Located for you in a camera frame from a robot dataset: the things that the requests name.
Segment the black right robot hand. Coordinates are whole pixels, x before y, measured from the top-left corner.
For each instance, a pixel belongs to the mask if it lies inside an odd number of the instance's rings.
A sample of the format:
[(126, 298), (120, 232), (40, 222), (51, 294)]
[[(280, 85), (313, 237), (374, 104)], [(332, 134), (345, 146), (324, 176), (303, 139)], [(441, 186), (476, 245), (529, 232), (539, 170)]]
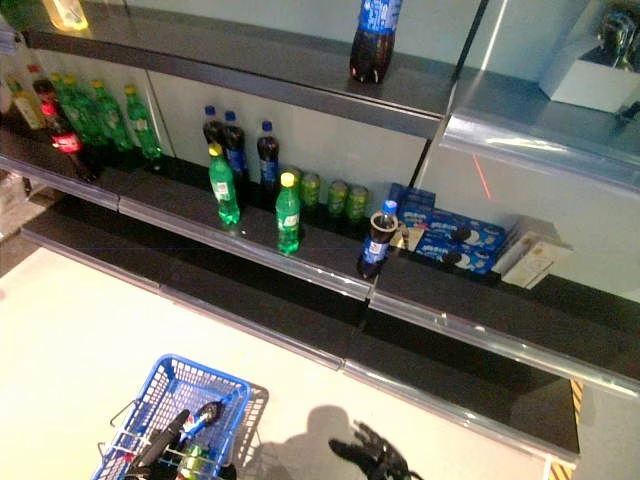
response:
[(405, 457), (386, 438), (364, 422), (355, 421), (357, 443), (336, 438), (328, 440), (330, 450), (339, 458), (356, 465), (367, 479), (422, 479), (411, 470)]

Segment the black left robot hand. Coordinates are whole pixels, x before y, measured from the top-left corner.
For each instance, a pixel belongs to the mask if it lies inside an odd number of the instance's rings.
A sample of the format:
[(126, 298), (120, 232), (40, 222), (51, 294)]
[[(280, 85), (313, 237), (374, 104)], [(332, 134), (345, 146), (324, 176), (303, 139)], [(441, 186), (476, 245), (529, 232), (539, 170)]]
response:
[(149, 444), (129, 462), (123, 479), (236, 479), (233, 464), (214, 474), (215, 452), (195, 442), (201, 431), (221, 418), (221, 402), (209, 402), (195, 414), (182, 410), (163, 430), (155, 430)]

